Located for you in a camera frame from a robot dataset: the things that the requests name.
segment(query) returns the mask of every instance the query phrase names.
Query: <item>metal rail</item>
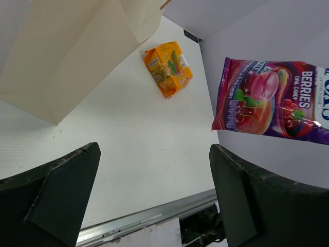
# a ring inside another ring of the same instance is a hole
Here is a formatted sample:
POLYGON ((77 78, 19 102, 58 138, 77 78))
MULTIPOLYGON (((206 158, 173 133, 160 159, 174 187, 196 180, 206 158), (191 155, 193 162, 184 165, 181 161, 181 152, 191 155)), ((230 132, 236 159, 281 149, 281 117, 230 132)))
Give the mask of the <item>metal rail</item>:
POLYGON ((82 229, 77 247, 96 247, 161 221, 184 218, 217 201, 214 189, 153 207, 103 224, 82 229))

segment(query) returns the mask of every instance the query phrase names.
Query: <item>cardboard box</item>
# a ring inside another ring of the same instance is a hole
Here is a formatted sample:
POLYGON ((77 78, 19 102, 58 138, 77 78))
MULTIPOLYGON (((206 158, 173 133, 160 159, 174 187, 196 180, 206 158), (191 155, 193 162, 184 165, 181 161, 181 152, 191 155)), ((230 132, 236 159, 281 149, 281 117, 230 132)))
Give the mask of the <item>cardboard box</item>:
POLYGON ((33 0, 0 99, 57 125, 159 27, 163 0, 33 0))

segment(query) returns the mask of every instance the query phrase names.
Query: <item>yellow orange box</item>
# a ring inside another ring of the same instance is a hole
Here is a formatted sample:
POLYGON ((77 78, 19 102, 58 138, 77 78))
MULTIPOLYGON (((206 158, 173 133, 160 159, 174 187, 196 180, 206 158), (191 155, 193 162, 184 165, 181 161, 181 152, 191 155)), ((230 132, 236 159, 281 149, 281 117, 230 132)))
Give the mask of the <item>yellow orange box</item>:
POLYGON ((191 69, 177 42, 161 44, 145 53, 144 63, 166 98, 186 87, 192 79, 191 69))

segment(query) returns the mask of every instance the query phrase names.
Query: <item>berries oval candy bag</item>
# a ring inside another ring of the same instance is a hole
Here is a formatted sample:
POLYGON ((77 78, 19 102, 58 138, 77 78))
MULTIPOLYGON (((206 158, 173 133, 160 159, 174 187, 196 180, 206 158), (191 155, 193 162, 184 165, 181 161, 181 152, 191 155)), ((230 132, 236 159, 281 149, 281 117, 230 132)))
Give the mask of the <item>berries oval candy bag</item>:
POLYGON ((212 129, 329 145, 329 69, 226 58, 212 129))

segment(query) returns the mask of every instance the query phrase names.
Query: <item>plastic wrapper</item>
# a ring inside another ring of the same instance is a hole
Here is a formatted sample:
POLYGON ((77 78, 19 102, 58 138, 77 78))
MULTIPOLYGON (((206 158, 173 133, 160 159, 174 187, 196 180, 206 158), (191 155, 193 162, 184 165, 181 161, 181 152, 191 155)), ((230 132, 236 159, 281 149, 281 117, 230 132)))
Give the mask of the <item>plastic wrapper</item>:
POLYGON ((329 144, 329 69, 226 58, 213 130, 329 144))
POLYGON ((148 50, 143 59, 166 98, 186 87, 193 77, 177 42, 164 43, 148 50))

